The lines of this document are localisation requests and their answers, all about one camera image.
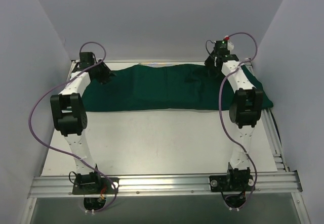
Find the green surgical cloth kit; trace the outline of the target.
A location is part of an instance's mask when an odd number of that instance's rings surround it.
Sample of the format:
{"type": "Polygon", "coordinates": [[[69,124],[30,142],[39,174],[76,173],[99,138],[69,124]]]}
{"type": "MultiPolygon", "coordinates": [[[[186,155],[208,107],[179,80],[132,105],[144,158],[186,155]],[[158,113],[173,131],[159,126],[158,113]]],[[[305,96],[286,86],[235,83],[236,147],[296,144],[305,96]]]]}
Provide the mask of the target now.
{"type": "Polygon", "coordinates": [[[106,84],[92,81],[82,95],[88,112],[117,112],[159,109],[228,110],[234,92],[224,76],[203,65],[167,67],[134,65],[115,70],[106,84]]]}

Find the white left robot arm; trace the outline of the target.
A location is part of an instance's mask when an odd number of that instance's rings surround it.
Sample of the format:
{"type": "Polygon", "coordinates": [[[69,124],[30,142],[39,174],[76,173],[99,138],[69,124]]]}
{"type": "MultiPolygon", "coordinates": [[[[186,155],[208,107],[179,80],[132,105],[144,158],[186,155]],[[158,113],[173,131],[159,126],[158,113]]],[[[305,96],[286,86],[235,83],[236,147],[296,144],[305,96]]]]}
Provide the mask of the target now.
{"type": "Polygon", "coordinates": [[[102,180],[95,172],[98,167],[87,144],[85,129],[88,118],[82,95],[92,81],[106,84],[115,74],[105,63],[97,61],[92,52],[80,52],[79,57],[70,82],[59,94],[51,96],[50,104],[54,127],[64,136],[75,155],[74,184],[83,185],[90,193],[97,193],[102,188],[102,180]]]}

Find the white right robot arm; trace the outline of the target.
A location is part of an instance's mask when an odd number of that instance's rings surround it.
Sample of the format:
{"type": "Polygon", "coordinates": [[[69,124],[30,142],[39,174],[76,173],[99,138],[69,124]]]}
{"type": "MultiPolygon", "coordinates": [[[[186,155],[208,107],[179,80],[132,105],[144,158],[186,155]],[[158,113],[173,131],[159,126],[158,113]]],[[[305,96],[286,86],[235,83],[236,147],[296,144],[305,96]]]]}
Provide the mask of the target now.
{"type": "Polygon", "coordinates": [[[244,192],[252,189],[254,184],[249,159],[252,134],[261,117],[263,92],[257,89],[248,79],[236,55],[230,54],[228,49],[214,49],[211,53],[213,59],[206,60],[205,65],[218,69],[229,82],[234,97],[229,108],[229,118],[236,126],[236,136],[225,134],[234,143],[232,155],[228,164],[228,171],[224,180],[217,181],[220,191],[244,192]]]}

